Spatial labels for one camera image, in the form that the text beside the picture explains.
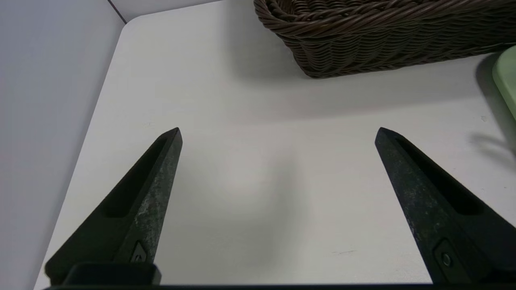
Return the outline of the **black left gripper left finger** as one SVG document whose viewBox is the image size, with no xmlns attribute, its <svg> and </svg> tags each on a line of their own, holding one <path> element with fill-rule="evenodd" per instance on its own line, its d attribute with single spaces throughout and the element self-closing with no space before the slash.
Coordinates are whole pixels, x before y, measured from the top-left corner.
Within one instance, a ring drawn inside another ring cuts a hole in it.
<svg viewBox="0 0 516 290">
<path fill-rule="evenodd" d="M 45 265 L 51 283 L 160 283 L 154 258 L 182 150 L 161 134 Z"/>
</svg>

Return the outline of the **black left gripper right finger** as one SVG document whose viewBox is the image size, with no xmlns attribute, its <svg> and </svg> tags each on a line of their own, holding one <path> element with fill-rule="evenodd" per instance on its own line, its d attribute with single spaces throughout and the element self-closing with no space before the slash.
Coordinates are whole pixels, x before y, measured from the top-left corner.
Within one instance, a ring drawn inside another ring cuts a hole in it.
<svg viewBox="0 0 516 290">
<path fill-rule="evenodd" d="M 434 284 L 514 284 L 516 230 L 401 134 L 375 146 Z"/>
</svg>

